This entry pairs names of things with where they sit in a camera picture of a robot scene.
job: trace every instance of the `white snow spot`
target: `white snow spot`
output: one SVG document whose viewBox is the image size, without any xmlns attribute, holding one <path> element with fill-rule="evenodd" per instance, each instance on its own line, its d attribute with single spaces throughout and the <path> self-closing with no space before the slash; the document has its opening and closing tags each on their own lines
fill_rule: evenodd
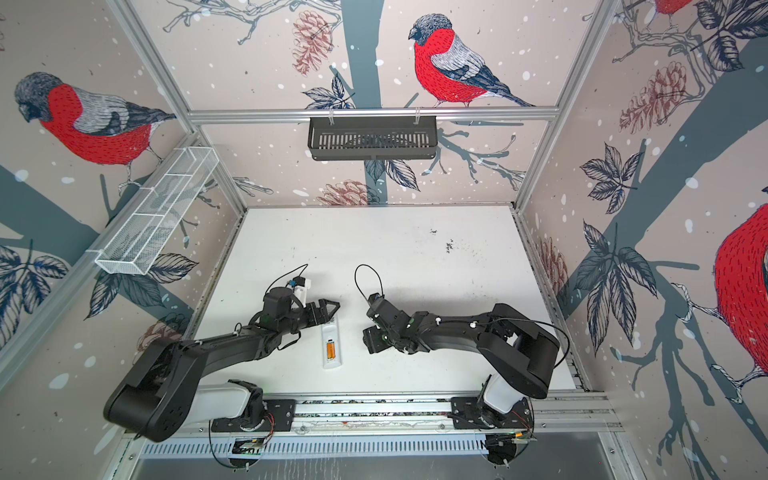
<svg viewBox="0 0 768 480">
<path fill-rule="evenodd" d="M 683 447 L 683 455 L 685 455 L 686 458 L 688 458 L 692 462 L 699 461 L 699 455 L 696 455 L 695 453 L 693 453 L 688 447 Z"/>
<path fill-rule="evenodd" d="M 69 374 L 68 373 L 62 373 L 59 376 L 56 376 L 51 382 L 48 384 L 49 389 L 53 390 L 60 390 L 63 389 L 65 385 L 67 385 L 67 382 L 69 382 Z"/>
<path fill-rule="evenodd" d="M 656 15 L 656 5 L 652 4 L 648 13 L 645 14 L 645 18 L 643 18 L 643 23 L 648 25 L 650 21 L 654 19 L 654 15 Z"/>
<path fill-rule="evenodd" d="M 104 450 L 105 446 L 109 445 L 109 442 L 112 441 L 114 436 L 118 433 L 119 429 L 119 426 L 112 425 L 112 428 L 107 430 L 107 433 L 104 433 L 104 436 L 101 437 L 101 440 L 98 441 L 96 447 L 94 448 L 94 455 L 98 455 L 101 450 Z"/>
</svg>

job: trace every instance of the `black basket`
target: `black basket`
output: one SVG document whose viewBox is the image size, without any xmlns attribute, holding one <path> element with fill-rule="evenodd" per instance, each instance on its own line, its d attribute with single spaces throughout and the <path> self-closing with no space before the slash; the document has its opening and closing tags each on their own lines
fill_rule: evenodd
<svg viewBox="0 0 768 480">
<path fill-rule="evenodd" d="M 435 117 L 310 119 L 312 158 L 329 160 L 430 160 L 437 155 Z"/>
</svg>

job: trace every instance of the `white table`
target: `white table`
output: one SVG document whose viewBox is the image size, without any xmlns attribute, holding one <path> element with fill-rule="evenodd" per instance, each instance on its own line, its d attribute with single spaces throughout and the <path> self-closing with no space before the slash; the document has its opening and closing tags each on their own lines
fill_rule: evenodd
<svg viewBox="0 0 768 480">
<path fill-rule="evenodd" d="M 507 207 L 260 208 L 249 210 L 195 338 L 247 323 L 261 310 L 266 287 L 303 263 L 312 280 L 307 300 L 341 302 L 342 366 L 323 369 L 320 328 L 310 328 L 288 349 L 212 373 L 202 384 L 242 379 L 267 394 L 479 390 L 494 370 L 477 353 L 368 353 L 362 331 L 373 323 L 353 280 L 360 263 L 379 271 L 386 298 L 407 313 L 463 316 L 507 303 L 549 321 Z M 361 268 L 358 279 L 366 295 L 379 288 L 370 270 Z M 573 388 L 563 363 L 550 389 Z"/>
</svg>

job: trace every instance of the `gray floor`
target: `gray floor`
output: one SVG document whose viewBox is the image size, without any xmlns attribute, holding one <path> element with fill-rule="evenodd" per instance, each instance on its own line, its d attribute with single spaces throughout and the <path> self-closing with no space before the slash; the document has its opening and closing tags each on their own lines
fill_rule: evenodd
<svg viewBox="0 0 768 480">
<path fill-rule="evenodd" d="M 609 480 L 597 433 L 536 433 L 509 468 L 495 468 L 483 456 L 324 458 L 258 462 L 249 472 L 232 473 L 213 458 L 140 461 L 132 480 L 538 480 L 589 478 Z"/>
</svg>

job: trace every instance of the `table surface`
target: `table surface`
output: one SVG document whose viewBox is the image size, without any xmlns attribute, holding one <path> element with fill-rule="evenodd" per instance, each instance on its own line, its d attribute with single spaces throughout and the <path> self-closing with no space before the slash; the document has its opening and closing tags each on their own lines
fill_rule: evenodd
<svg viewBox="0 0 768 480">
<path fill-rule="evenodd" d="M 195 338 L 247 323 L 261 310 L 267 286 L 303 263 L 312 280 L 307 301 L 341 302 L 342 366 L 323 369 L 320 328 L 309 328 L 287 349 L 214 372 L 201 383 L 241 379 L 267 394 L 480 390 L 494 370 L 477 353 L 368 353 L 362 331 L 373 323 L 353 279 L 361 263 L 376 268 L 386 298 L 407 313 L 464 316 L 507 303 L 530 319 L 550 321 L 508 207 L 260 208 L 247 213 Z M 360 269 L 358 281 L 366 295 L 379 289 L 368 269 Z M 550 389 L 573 388 L 567 366 L 560 365 Z"/>
</svg>

